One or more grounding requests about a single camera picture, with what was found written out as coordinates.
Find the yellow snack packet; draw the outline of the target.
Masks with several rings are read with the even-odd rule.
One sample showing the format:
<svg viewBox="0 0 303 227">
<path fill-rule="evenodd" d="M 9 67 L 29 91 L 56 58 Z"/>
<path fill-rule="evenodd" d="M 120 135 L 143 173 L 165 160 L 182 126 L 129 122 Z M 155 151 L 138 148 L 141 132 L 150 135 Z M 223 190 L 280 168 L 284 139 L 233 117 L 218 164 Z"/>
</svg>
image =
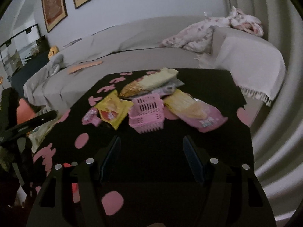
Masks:
<svg viewBox="0 0 303 227">
<path fill-rule="evenodd" d="M 132 101 L 120 99 L 117 90 L 113 90 L 94 107 L 98 110 L 102 121 L 117 130 L 133 105 Z"/>
</svg>

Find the small pink wrapper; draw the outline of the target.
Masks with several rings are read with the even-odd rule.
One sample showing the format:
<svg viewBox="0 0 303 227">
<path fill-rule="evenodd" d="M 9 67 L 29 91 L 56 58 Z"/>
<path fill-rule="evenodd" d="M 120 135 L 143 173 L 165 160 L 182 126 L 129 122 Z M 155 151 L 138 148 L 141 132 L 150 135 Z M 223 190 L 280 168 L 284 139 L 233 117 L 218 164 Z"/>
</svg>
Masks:
<svg viewBox="0 0 303 227">
<path fill-rule="evenodd" d="M 102 120 L 98 117 L 98 110 L 93 107 L 82 118 L 82 125 L 93 124 L 95 127 L 98 127 L 101 124 Z"/>
</svg>

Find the pink yellow snack bag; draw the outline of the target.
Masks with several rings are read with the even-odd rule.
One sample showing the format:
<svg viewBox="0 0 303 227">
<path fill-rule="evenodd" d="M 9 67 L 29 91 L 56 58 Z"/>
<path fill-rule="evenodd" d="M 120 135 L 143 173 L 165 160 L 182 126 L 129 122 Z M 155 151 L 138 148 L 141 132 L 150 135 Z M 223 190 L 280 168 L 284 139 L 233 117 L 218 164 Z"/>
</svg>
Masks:
<svg viewBox="0 0 303 227">
<path fill-rule="evenodd" d="M 179 119 L 202 133 L 218 129 L 228 120 L 216 107 L 197 100 L 179 89 L 164 98 L 163 103 Z"/>
</svg>

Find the cream noodle snack bag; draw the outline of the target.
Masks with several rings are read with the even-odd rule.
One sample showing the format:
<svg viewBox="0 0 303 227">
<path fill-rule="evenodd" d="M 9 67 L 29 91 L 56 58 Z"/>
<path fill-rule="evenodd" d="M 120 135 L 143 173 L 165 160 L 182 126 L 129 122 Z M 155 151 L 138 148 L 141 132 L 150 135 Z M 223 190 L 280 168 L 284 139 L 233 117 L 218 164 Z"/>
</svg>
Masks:
<svg viewBox="0 0 303 227">
<path fill-rule="evenodd" d="M 175 69 L 162 68 L 159 71 L 144 75 L 143 77 L 127 84 L 120 92 L 122 98 L 129 98 L 152 91 L 178 75 L 179 71 Z"/>
</svg>

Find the yellow trash bag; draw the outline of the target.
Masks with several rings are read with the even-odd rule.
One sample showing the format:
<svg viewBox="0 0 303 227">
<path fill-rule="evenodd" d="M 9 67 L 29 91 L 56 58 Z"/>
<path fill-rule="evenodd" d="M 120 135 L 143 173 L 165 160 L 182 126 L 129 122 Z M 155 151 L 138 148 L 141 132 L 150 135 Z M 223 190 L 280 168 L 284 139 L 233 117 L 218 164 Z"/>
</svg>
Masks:
<svg viewBox="0 0 303 227">
<path fill-rule="evenodd" d="M 33 154 L 38 150 L 42 141 L 45 139 L 46 135 L 51 131 L 60 117 L 61 116 L 58 111 L 55 111 L 55 119 L 42 124 L 29 133 L 28 138 L 32 144 L 31 151 Z"/>
</svg>

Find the red plastic kids chair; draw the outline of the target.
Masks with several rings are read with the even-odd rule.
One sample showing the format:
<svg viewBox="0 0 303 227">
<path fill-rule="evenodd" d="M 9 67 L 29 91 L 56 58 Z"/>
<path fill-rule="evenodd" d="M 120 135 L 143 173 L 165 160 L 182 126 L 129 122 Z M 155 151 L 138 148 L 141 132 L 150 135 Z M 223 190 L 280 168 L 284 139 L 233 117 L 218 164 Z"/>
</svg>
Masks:
<svg viewBox="0 0 303 227">
<path fill-rule="evenodd" d="M 22 124 L 34 118 L 36 116 L 36 113 L 34 112 L 33 108 L 31 108 L 31 106 L 28 104 L 28 102 L 25 99 L 21 98 L 19 100 L 19 106 L 16 110 L 16 115 L 17 124 Z"/>
</svg>

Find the pink plastic basket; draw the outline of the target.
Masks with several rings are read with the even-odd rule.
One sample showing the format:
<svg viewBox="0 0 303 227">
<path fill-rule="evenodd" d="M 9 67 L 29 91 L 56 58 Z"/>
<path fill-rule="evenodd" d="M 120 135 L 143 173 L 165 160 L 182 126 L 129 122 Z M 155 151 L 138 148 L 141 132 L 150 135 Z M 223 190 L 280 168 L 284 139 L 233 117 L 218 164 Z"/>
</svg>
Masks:
<svg viewBox="0 0 303 227">
<path fill-rule="evenodd" d="M 159 94 L 147 94 L 134 98 L 128 112 L 129 125 L 138 133 L 163 129 L 164 104 Z"/>
</svg>

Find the black pink patterned tablecloth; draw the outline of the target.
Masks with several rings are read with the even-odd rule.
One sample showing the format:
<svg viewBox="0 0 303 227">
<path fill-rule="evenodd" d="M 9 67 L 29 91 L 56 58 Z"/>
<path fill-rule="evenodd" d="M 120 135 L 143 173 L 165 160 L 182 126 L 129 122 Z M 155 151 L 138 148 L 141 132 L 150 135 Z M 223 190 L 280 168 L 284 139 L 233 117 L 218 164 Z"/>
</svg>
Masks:
<svg viewBox="0 0 303 227">
<path fill-rule="evenodd" d="M 82 125 L 92 98 L 120 91 L 144 74 L 103 77 L 45 137 L 33 158 L 36 200 L 27 226 L 275 226 L 254 174 L 250 129 L 237 117 L 245 100 L 229 71 L 178 73 L 183 92 L 228 118 L 213 131 L 201 133 L 180 119 L 143 134 L 127 119 L 117 130 L 106 122 Z M 101 177 L 100 165 L 115 136 L 119 146 Z M 202 177 L 193 174 L 186 160 L 184 137 L 194 146 Z M 79 185 L 78 203 L 73 202 L 72 183 Z"/>
</svg>

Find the dark fish tank cabinet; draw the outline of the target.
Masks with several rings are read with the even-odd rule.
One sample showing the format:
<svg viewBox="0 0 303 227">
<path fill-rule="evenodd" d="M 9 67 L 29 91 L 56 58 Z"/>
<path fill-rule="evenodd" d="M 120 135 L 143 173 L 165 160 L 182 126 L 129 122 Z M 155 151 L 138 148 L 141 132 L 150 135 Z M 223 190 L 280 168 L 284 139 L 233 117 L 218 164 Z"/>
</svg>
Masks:
<svg viewBox="0 0 303 227">
<path fill-rule="evenodd" d="M 32 58 L 26 65 L 18 70 L 11 78 L 11 85 L 15 89 L 20 98 L 24 98 L 24 84 L 30 79 L 35 73 L 37 73 L 42 67 L 48 62 L 49 51 L 39 54 Z"/>
</svg>

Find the grey crumpled wrapper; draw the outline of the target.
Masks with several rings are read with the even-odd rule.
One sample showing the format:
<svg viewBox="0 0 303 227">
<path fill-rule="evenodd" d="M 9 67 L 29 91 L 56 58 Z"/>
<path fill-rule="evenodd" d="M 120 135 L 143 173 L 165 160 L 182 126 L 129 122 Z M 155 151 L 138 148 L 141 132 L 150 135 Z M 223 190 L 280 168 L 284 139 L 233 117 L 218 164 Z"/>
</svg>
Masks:
<svg viewBox="0 0 303 227">
<path fill-rule="evenodd" d="M 182 82 L 181 80 L 173 79 L 173 80 L 165 83 L 163 86 L 152 90 L 151 94 L 158 94 L 160 97 L 168 96 L 168 95 L 173 94 L 178 87 L 181 87 L 183 85 L 184 85 L 184 82 Z"/>
</svg>

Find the grey shark plush toy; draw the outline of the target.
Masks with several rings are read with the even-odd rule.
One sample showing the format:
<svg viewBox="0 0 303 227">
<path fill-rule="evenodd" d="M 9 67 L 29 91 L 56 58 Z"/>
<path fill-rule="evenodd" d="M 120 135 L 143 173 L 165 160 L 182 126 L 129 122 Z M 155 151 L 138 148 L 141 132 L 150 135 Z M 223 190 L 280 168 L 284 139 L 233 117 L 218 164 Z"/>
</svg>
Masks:
<svg viewBox="0 0 303 227">
<path fill-rule="evenodd" d="M 50 58 L 49 63 L 47 63 L 47 67 L 48 67 L 48 70 L 49 70 L 49 75 L 53 76 L 56 73 L 58 73 L 59 70 L 62 67 L 62 63 L 63 63 L 63 55 L 62 54 L 58 53 L 56 55 L 53 55 Z"/>
</svg>

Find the long pink shoehorn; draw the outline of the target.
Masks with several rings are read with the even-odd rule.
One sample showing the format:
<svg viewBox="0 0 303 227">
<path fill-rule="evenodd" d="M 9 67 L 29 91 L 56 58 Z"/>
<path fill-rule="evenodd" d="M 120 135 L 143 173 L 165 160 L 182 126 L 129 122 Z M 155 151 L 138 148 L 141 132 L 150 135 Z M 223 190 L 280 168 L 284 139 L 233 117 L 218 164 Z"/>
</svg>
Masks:
<svg viewBox="0 0 303 227">
<path fill-rule="evenodd" d="M 86 69 L 86 68 L 89 68 L 89 67 L 97 66 L 97 65 L 100 65 L 102 63 L 103 63 L 103 61 L 92 61 L 92 62 L 78 64 L 76 66 L 72 66 L 68 70 L 68 74 L 72 74 L 72 73 L 75 73 L 75 72 L 77 72 L 79 70 Z"/>
</svg>

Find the grey covered sofa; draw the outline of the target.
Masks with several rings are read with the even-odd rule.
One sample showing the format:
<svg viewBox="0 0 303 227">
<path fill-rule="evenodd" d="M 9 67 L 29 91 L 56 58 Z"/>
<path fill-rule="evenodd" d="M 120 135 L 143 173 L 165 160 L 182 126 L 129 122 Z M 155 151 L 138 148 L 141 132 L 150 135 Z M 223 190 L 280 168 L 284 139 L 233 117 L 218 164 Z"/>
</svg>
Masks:
<svg viewBox="0 0 303 227">
<path fill-rule="evenodd" d="M 245 95 L 270 105 L 283 84 L 286 66 L 281 53 L 266 40 L 236 29 L 216 28 L 210 54 L 160 46 L 163 38 L 195 21 L 192 16 L 155 17 L 83 38 L 59 52 L 63 63 L 58 73 L 50 76 L 46 64 L 28 79 L 24 95 L 35 106 L 63 112 L 108 74 L 164 67 L 206 68 L 229 70 Z M 92 61 L 103 63 L 68 74 L 72 66 Z"/>
</svg>

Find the pink floral blanket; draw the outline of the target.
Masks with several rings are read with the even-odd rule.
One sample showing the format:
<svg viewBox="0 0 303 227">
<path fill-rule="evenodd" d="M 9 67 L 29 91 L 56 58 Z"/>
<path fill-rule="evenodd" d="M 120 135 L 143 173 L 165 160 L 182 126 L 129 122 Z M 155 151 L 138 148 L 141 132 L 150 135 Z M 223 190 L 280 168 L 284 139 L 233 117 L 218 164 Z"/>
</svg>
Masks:
<svg viewBox="0 0 303 227">
<path fill-rule="evenodd" d="M 233 28 L 258 37 L 263 37 L 264 34 L 262 22 L 258 18 L 232 7 L 227 17 L 208 17 L 166 38 L 160 45 L 167 48 L 183 48 L 197 53 L 210 52 L 216 28 Z"/>
</svg>

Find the left framed red picture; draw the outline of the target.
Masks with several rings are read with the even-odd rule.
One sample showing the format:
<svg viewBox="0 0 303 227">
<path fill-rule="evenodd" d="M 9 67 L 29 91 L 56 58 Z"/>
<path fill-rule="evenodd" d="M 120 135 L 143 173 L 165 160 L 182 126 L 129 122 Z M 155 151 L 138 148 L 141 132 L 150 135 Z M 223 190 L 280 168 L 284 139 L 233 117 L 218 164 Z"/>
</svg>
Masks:
<svg viewBox="0 0 303 227">
<path fill-rule="evenodd" d="M 42 8 L 48 33 L 67 17 L 65 0 L 42 0 Z"/>
</svg>

